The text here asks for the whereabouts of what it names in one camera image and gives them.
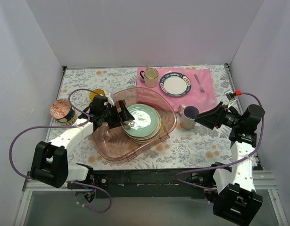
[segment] plate with dark blue rim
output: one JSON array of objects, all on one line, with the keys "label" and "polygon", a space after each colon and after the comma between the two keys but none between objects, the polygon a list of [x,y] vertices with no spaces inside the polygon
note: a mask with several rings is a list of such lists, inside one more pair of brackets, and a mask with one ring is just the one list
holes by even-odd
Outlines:
[{"label": "plate with dark blue rim", "polygon": [[183,97],[192,87],[190,79],[177,72],[170,72],[161,77],[159,86],[164,93],[172,97]]}]

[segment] tabletop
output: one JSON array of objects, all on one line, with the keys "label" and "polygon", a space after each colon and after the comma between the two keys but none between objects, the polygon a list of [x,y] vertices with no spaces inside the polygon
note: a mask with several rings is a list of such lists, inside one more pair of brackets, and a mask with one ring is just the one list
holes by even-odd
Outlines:
[{"label": "tabletop", "polygon": [[[219,103],[228,100],[225,92],[232,90],[229,77],[223,65],[194,65],[169,68],[210,69],[216,100]],[[101,68],[101,69],[66,69],[59,98],[68,98],[70,92],[78,88],[102,89],[105,93],[116,93],[127,88],[136,87],[137,67]],[[79,91],[72,97],[72,103],[79,109],[89,105],[89,92]],[[140,154],[135,159],[123,164],[108,161],[100,156],[90,137],[81,141],[69,154],[71,163],[83,163],[95,170],[129,170],[129,169],[168,169],[208,167],[216,161],[227,164],[232,162],[230,150],[230,128],[210,130],[196,124],[194,129],[186,130],[178,123],[170,133],[170,138],[163,143]],[[48,139],[52,140],[65,129],[50,129]]]}]

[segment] mug handle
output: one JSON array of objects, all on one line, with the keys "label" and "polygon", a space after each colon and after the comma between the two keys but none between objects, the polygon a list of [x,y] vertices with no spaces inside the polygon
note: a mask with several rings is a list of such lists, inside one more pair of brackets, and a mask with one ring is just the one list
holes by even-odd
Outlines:
[{"label": "mug handle", "polygon": [[140,72],[140,76],[141,76],[141,77],[140,77],[140,81],[141,81],[141,82],[144,82],[144,81],[145,81],[145,80],[144,80],[144,75],[142,75],[142,73],[144,74],[144,71],[141,71],[141,72]]},{"label": "mug handle", "polygon": [[182,116],[183,115],[183,111],[184,111],[184,109],[185,109],[185,105],[179,105],[179,107],[178,107],[178,113]]}]

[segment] pink cloth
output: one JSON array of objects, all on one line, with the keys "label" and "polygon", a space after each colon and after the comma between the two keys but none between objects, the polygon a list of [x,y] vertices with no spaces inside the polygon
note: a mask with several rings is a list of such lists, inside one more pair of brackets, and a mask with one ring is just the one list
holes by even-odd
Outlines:
[{"label": "pink cloth", "polygon": [[[210,69],[205,70],[194,70],[194,69],[181,69],[181,68],[155,68],[158,70],[158,84],[156,87],[150,88],[157,93],[159,93],[163,98],[165,98],[169,104],[172,106],[175,112],[178,112],[179,105],[185,106],[195,106],[198,108],[199,112],[205,112],[211,110],[217,105],[215,92],[213,88],[213,83],[211,80]],[[148,88],[144,82],[140,81],[140,71],[145,71],[146,67],[139,67],[138,76],[137,76],[137,87]],[[169,72],[178,72],[186,75],[191,81],[191,90],[188,94],[183,97],[171,97],[164,93],[160,86],[159,81],[161,77]],[[201,86],[205,90],[204,93],[201,93],[199,90],[199,84],[196,81],[194,74],[199,78]]]}]

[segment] white mug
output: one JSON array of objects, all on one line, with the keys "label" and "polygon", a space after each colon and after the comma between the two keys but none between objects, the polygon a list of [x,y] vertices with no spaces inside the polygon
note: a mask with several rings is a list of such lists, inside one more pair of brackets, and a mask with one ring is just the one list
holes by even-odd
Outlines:
[{"label": "white mug", "polygon": [[149,68],[145,71],[140,72],[141,82],[145,82],[145,85],[149,88],[157,86],[158,82],[158,71],[154,68]]},{"label": "white mug", "polygon": [[192,129],[195,126],[195,119],[199,115],[199,110],[194,106],[180,105],[178,113],[182,116],[180,125],[185,129]]}]

